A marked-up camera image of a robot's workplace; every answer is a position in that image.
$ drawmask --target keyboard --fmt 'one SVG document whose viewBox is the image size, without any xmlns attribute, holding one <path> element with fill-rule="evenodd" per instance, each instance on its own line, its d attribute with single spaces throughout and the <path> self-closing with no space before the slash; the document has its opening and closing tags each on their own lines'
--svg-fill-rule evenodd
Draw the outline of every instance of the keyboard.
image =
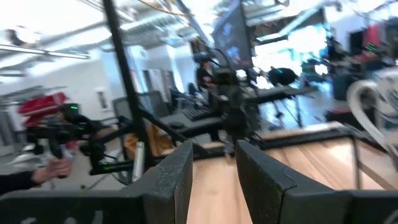
<svg viewBox="0 0 398 224">
<path fill-rule="evenodd" d="M 216 113 L 209 109 L 184 109 L 182 113 L 190 121 L 199 121 L 201 119 L 206 119 L 216 116 Z"/>
</svg>

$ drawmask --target light fixture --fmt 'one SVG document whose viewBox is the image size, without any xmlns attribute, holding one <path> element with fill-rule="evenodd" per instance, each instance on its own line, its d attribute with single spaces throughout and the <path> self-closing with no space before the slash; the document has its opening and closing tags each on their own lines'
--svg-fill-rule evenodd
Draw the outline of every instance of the light fixture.
<svg viewBox="0 0 398 224">
<path fill-rule="evenodd" d="M 67 58 L 77 58 L 77 59 L 89 59 L 89 55 L 85 54 L 69 54 L 61 52 L 53 52 L 48 50 L 32 49 L 27 47 L 16 47 L 10 45 L 0 44 L 0 50 L 7 50 L 11 52 L 27 53 L 27 54 L 37 54 L 37 55 L 49 55 L 55 57 L 67 57 Z"/>
<path fill-rule="evenodd" d="M 10 45 L 0 45 L 0 50 L 8 50 L 12 52 L 28 53 L 28 54 L 45 54 L 45 50 L 30 49 L 27 47 L 16 47 Z"/>
<path fill-rule="evenodd" d="M 282 37 L 279 33 L 276 34 L 269 34 L 269 35 L 265 35 L 262 37 L 258 37 L 257 40 L 258 41 L 265 41 L 265 40 L 272 40 L 272 39 L 276 39 L 276 38 L 280 38 Z"/>
<path fill-rule="evenodd" d="M 0 70 L 0 77 L 26 77 L 27 74 L 18 70 Z"/>
<path fill-rule="evenodd" d="M 61 53 L 61 52 L 47 52 L 51 56 L 56 57 L 67 57 L 67 58 L 77 58 L 77 59 L 88 59 L 88 55 L 83 54 L 68 54 L 68 53 Z"/>
</svg>

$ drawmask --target desk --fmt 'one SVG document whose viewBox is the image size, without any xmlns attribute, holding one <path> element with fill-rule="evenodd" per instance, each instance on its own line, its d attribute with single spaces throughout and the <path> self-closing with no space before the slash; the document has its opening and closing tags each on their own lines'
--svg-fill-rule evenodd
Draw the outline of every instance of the desk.
<svg viewBox="0 0 398 224">
<path fill-rule="evenodd" d="M 223 119 L 221 117 L 206 118 L 199 121 L 190 121 L 183 113 L 177 113 L 160 118 L 160 120 L 165 124 L 173 121 L 183 123 L 185 127 L 182 129 L 178 129 L 177 131 L 186 138 L 192 138 L 203 133 L 223 129 Z M 162 132 L 160 135 L 166 136 L 167 133 Z"/>
<path fill-rule="evenodd" d="M 308 132 L 323 131 L 341 126 L 340 123 L 328 123 L 308 126 L 303 129 L 281 130 L 263 135 L 264 138 L 276 136 L 299 135 Z M 398 187 L 398 175 L 395 171 L 381 172 L 384 164 L 373 159 L 375 149 L 360 144 L 362 167 L 365 164 L 371 174 L 364 169 L 361 172 L 364 189 L 383 189 Z M 348 139 L 325 141 L 299 146 L 266 151 L 268 155 L 283 162 L 318 182 L 333 189 L 353 189 L 354 171 L 351 143 Z M 389 158 L 380 156 L 379 162 L 387 162 Z M 239 184 L 238 172 L 234 159 L 216 158 L 193 163 L 193 184 L 188 211 L 188 224 L 248 224 L 251 223 L 249 211 Z"/>
<path fill-rule="evenodd" d="M 245 94 L 244 97 L 248 103 L 261 104 L 275 100 L 283 100 L 289 96 L 310 93 L 316 89 L 316 87 L 310 87 L 298 90 L 290 86 L 281 86 L 268 90 L 259 90 L 258 96 L 253 92 Z M 177 113 L 163 117 L 160 120 L 165 124 L 168 124 L 172 121 L 183 123 L 185 127 L 177 131 L 187 138 L 223 129 L 223 119 L 220 117 L 201 119 L 199 121 L 190 121 L 184 114 Z"/>
</svg>

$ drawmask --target sleeve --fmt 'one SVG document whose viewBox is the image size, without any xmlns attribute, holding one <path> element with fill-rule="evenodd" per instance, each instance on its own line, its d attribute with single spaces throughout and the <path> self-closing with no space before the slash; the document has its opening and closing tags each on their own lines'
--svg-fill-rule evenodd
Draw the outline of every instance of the sleeve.
<svg viewBox="0 0 398 224">
<path fill-rule="evenodd" d="M 204 83 L 205 83 L 205 81 L 203 81 L 203 77 L 205 76 L 204 72 L 205 71 L 202 68 L 199 68 L 197 70 L 197 85 L 200 87 L 204 87 Z"/>
<path fill-rule="evenodd" d="M 0 195 L 15 190 L 27 190 L 37 186 L 32 180 L 33 172 L 25 171 L 16 174 L 0 175 Z"/>
</svg>

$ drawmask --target wooden desk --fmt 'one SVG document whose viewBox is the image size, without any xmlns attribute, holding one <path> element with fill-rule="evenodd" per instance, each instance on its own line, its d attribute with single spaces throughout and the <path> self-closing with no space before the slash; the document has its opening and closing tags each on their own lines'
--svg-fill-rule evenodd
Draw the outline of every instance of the wooden desk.
<svg viewBox="0 0 398 224">
<path fill-rule="evenodd" d="M 264 134 L 263 138 L 298 135 L 338 126 L 341 124 L 328 123 L 304 129 L 282 130 Z M 366 161 L 366 157 L 378 155 L 376 150 L 369 150 L 369 146 L 361 143 L 360 151 L 362 152 L 363 167 L 366 164 L 369 169 L 374 170 L 377 162 L 369 163 Z M 349 139 L 303 144 L 286 147 L 283 150 L 271 149 L 265 153 L 333 189 L 354 188 L 353 157 Z M 379 177 L 379 179 L 373 180 L 368 176 L 366 169 L 364 170 L 365 172 L 361 172 L 364 189 L 383 189 L 387 186 L 386 183 L 398 186 L 398 178 L 397 182 L 380 181 L 382 176 L 374 174 L 371 177 Z M 251 223 L 234 159 L 216 158 L 193 163 L 193 185 L 188 223 Z"/>
</svg>

